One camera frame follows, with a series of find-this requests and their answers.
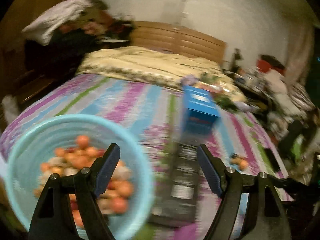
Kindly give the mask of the large orange fruit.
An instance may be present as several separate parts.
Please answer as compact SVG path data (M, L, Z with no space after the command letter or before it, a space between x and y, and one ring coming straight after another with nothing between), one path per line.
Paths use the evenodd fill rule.
M238 167L241 171L244 171L248 168L248 162L246 159L240 159L238 162Z

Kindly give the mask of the light blue plastic basket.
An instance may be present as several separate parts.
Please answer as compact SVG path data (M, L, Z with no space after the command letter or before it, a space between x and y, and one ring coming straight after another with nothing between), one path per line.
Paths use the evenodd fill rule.
M5 184L30 239L131 239L153 202L152 167L136 139L86 114L25 132L9 154Z

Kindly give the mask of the black smartphone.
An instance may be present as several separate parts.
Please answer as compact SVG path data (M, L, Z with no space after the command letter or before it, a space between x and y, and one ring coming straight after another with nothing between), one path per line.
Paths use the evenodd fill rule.
M271 164L272 170L274 170L274 172L280 172L280 167L279 164L272 152L272 150L270 148L264 148L265 154Z

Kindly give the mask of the black printed box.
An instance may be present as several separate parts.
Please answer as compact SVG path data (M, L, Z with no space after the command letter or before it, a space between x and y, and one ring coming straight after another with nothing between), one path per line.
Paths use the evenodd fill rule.
M175 143L167 165L156 186L150 222L179 228L195 222L200 182L196 147Z

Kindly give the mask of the pile of clothes right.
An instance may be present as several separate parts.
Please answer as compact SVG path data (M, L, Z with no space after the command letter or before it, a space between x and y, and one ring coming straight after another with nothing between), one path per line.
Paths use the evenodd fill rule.
M266 126L280 141L287 135L289 124L295 120L304 123L312 119L310 114L316 107L299 83L286 85L285 67L275 57L259 55L257 70L265 83L264 93L270 106Z

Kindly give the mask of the green leafy plant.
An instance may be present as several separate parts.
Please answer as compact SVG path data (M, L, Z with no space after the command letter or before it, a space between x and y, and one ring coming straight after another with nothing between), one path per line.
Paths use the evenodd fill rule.
M214 96L214 101L221 109L224 109L225 111L231 113L235 113L238 111L238 108L236 107L234 102L226 95L216 95Z

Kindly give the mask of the blue cardboard box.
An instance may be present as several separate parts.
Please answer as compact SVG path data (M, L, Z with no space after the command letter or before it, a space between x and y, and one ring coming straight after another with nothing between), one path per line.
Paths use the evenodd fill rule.
M182 132L208 136L220 119L210 92L193 86L183 86Z

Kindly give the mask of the purple cloth bundle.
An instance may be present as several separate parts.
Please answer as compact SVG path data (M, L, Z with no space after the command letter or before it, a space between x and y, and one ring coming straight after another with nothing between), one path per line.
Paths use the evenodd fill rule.
M185 77L181 78L180 85L181 86L193 86L195 85L199 79L195 77L194 75L186 75Z

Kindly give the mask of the cream quilt blanket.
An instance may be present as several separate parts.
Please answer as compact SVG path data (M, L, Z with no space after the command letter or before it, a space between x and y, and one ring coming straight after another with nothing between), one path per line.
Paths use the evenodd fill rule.
M241 90L230 77L223 74L216 62L202 57L190 58L179 54L161 53L138 46L101 49L87 53L76 73L100 74L175 90L181 89L181 81L186 76L192 76L196 81L204 77L210 85L221 85L222 93L232 101L246 101Z

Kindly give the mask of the wooden headboard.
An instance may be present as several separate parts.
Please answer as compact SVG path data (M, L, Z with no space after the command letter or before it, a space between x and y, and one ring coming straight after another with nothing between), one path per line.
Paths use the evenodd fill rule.
M135 29L130 34L133 46L223 63L226 43L217 38L168 23L135 21L134 24Z

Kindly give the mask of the white clothes pile left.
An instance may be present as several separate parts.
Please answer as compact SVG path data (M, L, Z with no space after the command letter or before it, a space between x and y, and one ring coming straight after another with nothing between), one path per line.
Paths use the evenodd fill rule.
M70 23L79 28L89 20L102 22L107 9L108 5L101 0L62 0L33 20L21 33L25 39L46 46L58 27Z

